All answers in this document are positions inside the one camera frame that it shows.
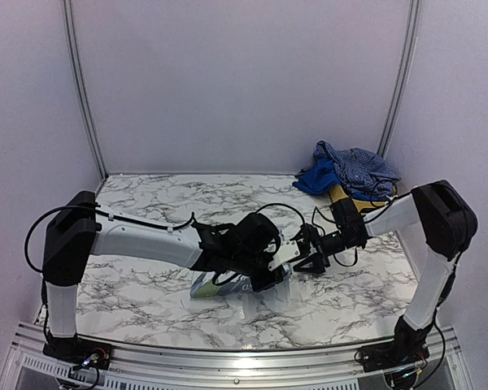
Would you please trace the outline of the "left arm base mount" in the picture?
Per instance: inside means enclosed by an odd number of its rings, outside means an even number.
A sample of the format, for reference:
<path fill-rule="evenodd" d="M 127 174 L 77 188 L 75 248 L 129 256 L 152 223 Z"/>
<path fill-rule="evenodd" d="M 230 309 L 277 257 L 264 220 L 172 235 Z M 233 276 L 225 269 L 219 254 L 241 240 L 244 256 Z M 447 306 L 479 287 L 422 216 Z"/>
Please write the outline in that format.
<path fill-rule="evenodd" d="M 93 360 L 94 365 L 100 370 L 106 370 L 111 364 L 113 346 L 95 340 L 88 340 L 74 335 L 70 338 L 52 336 L 50 330 L 44 328 L 46 338 L 43 353 L 60 361 L 82 365 L 83 362 L 93 355 L 97 358 Z"/>

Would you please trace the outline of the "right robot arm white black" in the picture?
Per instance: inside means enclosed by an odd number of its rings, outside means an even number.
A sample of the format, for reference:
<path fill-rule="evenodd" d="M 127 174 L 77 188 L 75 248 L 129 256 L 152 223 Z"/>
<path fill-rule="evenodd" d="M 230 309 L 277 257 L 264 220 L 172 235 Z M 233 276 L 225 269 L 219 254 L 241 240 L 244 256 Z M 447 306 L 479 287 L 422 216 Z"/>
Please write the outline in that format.
<path fill-rule="evenodd" d="M 336 231 L 322 236 L 315 227 L 304 228 L 298 239 L 304 259 L 296 271 L 307 271 L 309 262 L 316 262 L 315 272 L 323 271 L 328 257 L 409 226 L 420 226 L 425 236 L 425 267 L 386 348 L 393 363 L 403 364 L 417 352 L 448 298 L 460 257 L 477 232 L 477 216 L 446 180 L 417 186 L 367 214 L 361 214 L 350 198 L 336 201 L 331 211 Z"/>

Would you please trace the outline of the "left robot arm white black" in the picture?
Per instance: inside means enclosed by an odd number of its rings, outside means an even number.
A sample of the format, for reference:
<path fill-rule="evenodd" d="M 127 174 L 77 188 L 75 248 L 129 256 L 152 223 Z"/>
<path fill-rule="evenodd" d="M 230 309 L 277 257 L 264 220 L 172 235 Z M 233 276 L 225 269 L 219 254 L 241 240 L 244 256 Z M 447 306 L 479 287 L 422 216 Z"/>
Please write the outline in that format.
<path fill-rule="evenodd" d="M 303 251 L 264 214 L 210 225 L 194 216 L 179 225 L 157 223 L 100 206 L 89 191 L 38 217 L 24 239 L 28 266 L 42 277 L 48 340 L 68 361 L 86 355 L 77 336 L 76 299 L 88 260 L 114 255 L 165 262 L 191 271 L 245 276 L 261 291 L 279 283 Z"/>

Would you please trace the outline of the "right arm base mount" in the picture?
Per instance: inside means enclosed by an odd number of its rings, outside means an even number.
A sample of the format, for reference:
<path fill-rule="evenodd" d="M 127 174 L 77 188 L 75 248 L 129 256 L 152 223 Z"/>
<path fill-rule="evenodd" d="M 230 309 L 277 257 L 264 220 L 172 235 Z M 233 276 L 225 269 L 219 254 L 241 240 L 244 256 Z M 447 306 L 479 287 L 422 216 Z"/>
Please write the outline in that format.
<path fill-rule="evenodd" d="M 429 357 L 429 350 L 424 339 L 396 334 L 392 341 L 360 347 L 355 353 L 355 361 L 364 369 L 372 372 L 406 366 L 422 362 Z"/>

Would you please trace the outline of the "blue patterned button shirt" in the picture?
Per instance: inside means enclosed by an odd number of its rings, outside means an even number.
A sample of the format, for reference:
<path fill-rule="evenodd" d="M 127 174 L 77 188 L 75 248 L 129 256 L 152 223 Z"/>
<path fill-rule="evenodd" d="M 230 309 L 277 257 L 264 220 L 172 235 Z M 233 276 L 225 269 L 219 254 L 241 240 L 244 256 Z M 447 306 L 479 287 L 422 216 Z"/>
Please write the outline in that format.
<path fill-rule="evenodd" d="M 356 199 L 383 202 L 397 193 L 400 177 L 378 154 L 360 148 L 337 150 L 327 141 L 319 141 L 313 157 L 330 161 L 342 188 Z"/>

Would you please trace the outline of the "light blue t-shirt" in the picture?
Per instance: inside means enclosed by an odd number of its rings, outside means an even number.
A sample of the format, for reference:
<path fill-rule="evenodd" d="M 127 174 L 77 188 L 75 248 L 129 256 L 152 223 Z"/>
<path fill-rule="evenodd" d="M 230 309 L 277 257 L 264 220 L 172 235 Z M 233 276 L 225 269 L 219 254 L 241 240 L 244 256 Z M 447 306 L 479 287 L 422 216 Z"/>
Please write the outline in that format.
<path fill-rule="evenodd" d="M 212 283 L 213 275 L 206 272 L 200 273 L 193 281 L 190 287 L 191 299 L 213 299 L 217 297 L 236 297 L 236 296 L 253 296 L 262 297 L 274 294 L 278 288 L 286 290 L 290 285 L 290 277 L 292 276 L 292 267 L 284 265 L 281 268 L 282 281 L 275 286 L 263 290 L 262 292 L 254 292 L 251 286 L 251 278 L 244 275 L 236 276 L 228 283 L 216 286 Z"/>

